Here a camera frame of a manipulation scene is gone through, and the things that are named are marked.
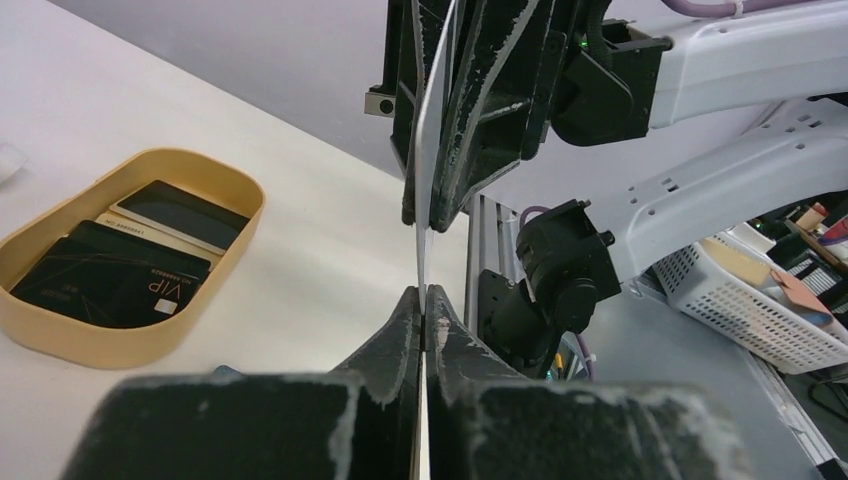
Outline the blue leather card holder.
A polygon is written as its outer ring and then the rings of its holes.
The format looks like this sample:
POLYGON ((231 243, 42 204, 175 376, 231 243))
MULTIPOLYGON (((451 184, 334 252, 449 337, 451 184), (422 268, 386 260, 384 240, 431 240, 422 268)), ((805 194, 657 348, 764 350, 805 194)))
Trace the blue leather card holder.
POLYGON ((232 380, 241 378, 243 373, 228 365, 219 365, 213 369, 211 376, 215 379, 232 380))

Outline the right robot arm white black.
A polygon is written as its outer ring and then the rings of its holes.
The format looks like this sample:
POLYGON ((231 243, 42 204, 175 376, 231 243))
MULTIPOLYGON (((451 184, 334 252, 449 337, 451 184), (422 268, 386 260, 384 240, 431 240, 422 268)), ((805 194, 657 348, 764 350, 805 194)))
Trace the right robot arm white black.
MULTIPOLYGON (((843 1, 672 1, 648 32, 606 1, 391 1, 383 81, 366 111, 393 120, 416 230, 420 298, 432 232, 533 158, 546 130, 595 147, 738 107, 843 93, 843 1)), ((539 316, 492 322, 488 343, 538 372, 560 334, 662 258, 768 209, 847 186, 847 116, 776 123, 592 201, 572 200, 520 231, 524 293, 539 316)))

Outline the white card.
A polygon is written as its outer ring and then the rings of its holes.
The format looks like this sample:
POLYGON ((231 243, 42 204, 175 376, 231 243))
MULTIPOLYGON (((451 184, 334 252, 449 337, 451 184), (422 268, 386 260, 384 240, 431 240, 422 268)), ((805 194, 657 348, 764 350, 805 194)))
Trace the white card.
POLYGON ((428 254, 433 240, 430 216, 445 108, 450 103, 452 64, 456 49, 457 25, 461 22, 462 16, 461 5, 460 1, 447 1, 445 3, 440 30, 426 25, 420 27, 422 51, 427 51, 429 43, 432 43, 434 48, 431 64, 422 68, 424 74, 419 81, 419 93, 416 101, 417 114, 413 135, 415 246, 420 333, 417 424, 411 469, 413 479, 427 479, 429 477, 425 326, 428 275, 430 272, 428 254))

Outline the tan oval card tray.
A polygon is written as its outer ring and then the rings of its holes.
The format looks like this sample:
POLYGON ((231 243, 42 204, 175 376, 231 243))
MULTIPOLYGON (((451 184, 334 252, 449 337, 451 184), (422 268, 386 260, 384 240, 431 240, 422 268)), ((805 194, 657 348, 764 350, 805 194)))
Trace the tan oval card tray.
POLYGON ((173 351, 245 252, 259 184, 205 155, 140 152, 1 243, 1 330, 127 369, 173 351))

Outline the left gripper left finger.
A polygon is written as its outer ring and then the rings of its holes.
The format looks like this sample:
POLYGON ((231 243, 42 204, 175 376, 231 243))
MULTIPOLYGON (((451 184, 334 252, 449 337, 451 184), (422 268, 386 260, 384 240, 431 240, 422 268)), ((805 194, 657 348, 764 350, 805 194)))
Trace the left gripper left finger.
POLYGON ((326 373, 140 376, 91 416, 65 479, 408 479, 418 290, 326 373))

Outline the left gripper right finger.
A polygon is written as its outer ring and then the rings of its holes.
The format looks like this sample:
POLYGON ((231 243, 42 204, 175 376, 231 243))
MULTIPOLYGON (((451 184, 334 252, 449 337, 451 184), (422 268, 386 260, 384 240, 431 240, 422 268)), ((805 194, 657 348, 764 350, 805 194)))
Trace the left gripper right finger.
POLYGON ((434 479, 752 479, 745 444, 702 390, 657 382, 532 380, 425 303, 434 479))

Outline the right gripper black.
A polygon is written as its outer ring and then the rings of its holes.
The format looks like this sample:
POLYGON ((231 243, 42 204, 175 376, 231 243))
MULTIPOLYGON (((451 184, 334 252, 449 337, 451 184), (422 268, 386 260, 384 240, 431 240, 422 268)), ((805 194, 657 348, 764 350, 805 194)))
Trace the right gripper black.
POLYGON ((393 121, 402 169, 401 220, 415 223, 415 125, 447 35, 447 83, 431 229, 447 231, 465 203, 522 160, 548 132, 579 147, 645 136, 669 37, 607 17, 605 1, 391 1, 383 74, 368 114, 393 121))

